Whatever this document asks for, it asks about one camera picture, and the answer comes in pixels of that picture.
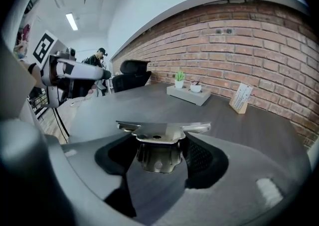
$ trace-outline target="potted plant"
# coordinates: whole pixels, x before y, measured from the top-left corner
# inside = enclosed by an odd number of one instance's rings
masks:
[[[201,85],[199,84],[199,81],[192,82],[190,90],[194,93],[199,93],[201,91]]]
[[[184,79],[185,74],[181,70],[178,70],[178,72],[175,74],[175,87],[182,88],[184,85]]]

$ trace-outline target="desk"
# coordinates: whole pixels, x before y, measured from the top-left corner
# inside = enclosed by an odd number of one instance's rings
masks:
[[[205,135],[257,149],[280,165],[288,166],[295,176],[304,175],[305,168],[310,166],[306,150],[289,120],[253,106],[239,115],[228,105],[228,98],[217,95],[197,106],[167,95],[167,86],[148,85],[83,101],[72,122],[70,143],[122,133],[116,120],[210,121],[211,130]]]
[[[287,119],[252,106],[248,106],[245,114],[239,115],[228,105],[229,99],[217,95],[211,95],[202,106],[197,106],[167,95],[166,87],[168,84],[164,83],[148,85],[83,101],[73,120],[69,142],[85,142],[122,133],[117,129],[116,120],[156,123],[210,121],[211,130],[204,135],[262,152],[287,169],[299,183],[310,172],[306,150]],[[181,164],[175,174],[169,175],[143,175],[140,165],[133,166],[128,171],[132,200],[137,211],[145,217],[137,220],[154,222],[158,215],[151,216],[154,211],[149,210],[148,202],[165,196],[170,197],[169,202],[173,204],[182,194],[186,165]],[[161,205],[157,206],[156,212],[167,206],[167,201],[158,204]]]

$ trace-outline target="succulent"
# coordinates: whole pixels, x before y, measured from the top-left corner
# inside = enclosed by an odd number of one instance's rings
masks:
[[[181,81],[185,79],[185,74],[179,70],[176,74],[175,74],[175,80],[177,81]]]

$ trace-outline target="paper card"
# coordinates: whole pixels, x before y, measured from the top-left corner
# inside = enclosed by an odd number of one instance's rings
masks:
[[[248,101],[252,90],[253,87],[244,83],[240,83],[235,96],[231,100],[231,105],[234,107],[235,110],[239,111],[244,103]]]

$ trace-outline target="small white pot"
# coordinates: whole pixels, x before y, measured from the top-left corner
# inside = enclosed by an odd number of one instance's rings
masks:
[[[184,81],[183,80],[175,80],[175,88],[182,88],[184,85]]]
[[[201,85],[191,85],[190,89],[194,93],[199,93],[201,91]]]

